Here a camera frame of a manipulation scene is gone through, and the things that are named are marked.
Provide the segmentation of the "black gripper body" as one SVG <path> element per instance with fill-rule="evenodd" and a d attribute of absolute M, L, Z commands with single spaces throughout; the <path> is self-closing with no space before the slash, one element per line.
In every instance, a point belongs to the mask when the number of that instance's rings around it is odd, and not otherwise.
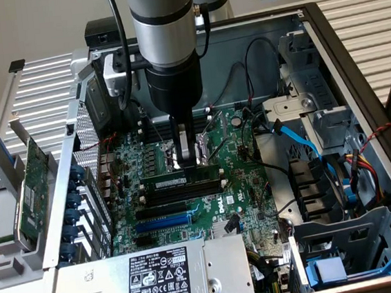
<path fill-rule="evenodd" d="M 171 117 L 187 120 L 203 92 L 200 60 L 192 53 L 186 61 L 170 68 L 146 68 L 150 98 L 157 109 Z"/>

